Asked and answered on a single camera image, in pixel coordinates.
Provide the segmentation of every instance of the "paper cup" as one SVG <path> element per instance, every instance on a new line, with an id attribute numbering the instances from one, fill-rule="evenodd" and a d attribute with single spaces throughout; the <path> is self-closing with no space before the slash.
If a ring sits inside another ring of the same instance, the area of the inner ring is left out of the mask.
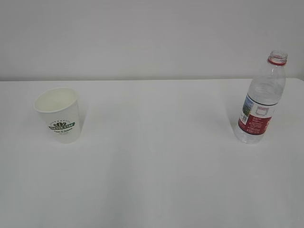
<path id="1" fill-rule="evenodd" d="M 37 98 L 34 108 L 57 141 L 72 143 L 80 136 L 77 93 L 73 89 L 48 90 Z"/>

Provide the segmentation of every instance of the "white wall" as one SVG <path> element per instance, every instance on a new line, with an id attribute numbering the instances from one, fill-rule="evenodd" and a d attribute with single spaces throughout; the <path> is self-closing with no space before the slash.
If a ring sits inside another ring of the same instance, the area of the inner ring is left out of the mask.
<path id="1" fill-rule="evenodd" d="M 1 0 L 0 80 L 304 72 L 304 0 Z"/>

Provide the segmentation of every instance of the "cup logo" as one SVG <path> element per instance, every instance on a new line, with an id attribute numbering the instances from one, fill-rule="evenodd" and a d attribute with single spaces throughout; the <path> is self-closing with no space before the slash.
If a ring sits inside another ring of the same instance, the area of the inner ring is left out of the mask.
<path id="1" fill-rule="evenodd" d="M 58 120 L 51 122 L 49 129 L 54 130 L 57 133 L 66 133 L 73 129 L 75 122 L 71 123 L 67 120 Z"/>

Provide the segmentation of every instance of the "bottle label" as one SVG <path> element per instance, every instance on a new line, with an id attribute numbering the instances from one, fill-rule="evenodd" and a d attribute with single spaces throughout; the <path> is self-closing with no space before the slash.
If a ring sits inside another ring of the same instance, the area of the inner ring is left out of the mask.
<path id="1" fill-rule="evenodd" d="M 275 108 L 276 104 L 260 104 L 252 100 L 247 95 L 242 109 L 241 117 L 238 120 L 238 125 L 244 132 L 248 134 L 264 134 L 275 111 Z"/>

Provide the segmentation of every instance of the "green logo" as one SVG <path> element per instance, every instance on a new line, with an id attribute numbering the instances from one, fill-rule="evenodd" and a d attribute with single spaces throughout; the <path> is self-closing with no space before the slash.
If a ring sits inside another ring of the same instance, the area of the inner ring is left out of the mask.
<path id="1" fill-rule="evenodd" d="M 73 127 L 75 125 L 75 122 L 67 124 L 66 122 L 59 122 L 53 124 L 53 126 L 49 126 L 51 130 L 62 130 L 66 128 Z"/>

